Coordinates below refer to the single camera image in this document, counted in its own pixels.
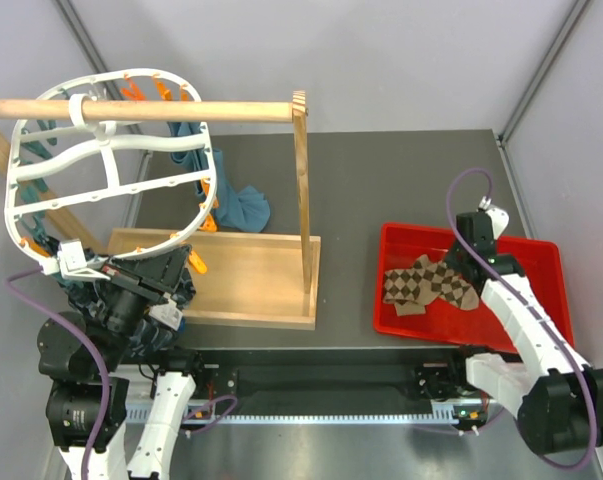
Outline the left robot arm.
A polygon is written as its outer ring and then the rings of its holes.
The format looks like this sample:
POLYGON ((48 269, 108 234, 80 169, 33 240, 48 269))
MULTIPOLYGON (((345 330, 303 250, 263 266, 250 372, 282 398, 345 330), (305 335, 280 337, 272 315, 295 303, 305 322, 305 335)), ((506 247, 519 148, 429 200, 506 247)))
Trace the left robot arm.
POLYGON ((153 257, 101 261, 95 281, 61 280, 70 311, 37 337, 39 371, 52 388, 46 417, 75 479, 166 479, 188 401, 207 387, 198 353, 177 346, 196 294, 188 245, 153 257), (130 382, 125 361, 153 368, 151 407, 137 449, 125 457, 130 382))

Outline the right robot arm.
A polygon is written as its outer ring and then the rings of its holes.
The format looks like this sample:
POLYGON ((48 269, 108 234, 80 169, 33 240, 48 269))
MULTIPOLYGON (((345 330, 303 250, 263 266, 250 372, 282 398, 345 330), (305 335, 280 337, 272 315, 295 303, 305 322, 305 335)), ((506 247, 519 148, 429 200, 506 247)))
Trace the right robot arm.
POLYGON ((520 360, 475 354, 450 367, 448 384, 462 396, 481 389, 494 397, 539 456, 578 449, 591 454, 603 447, 603 368, 565 340, 519 261, 498 252, 507 223, 497 207, 457 215, 445 261, 497 318, 520 360))

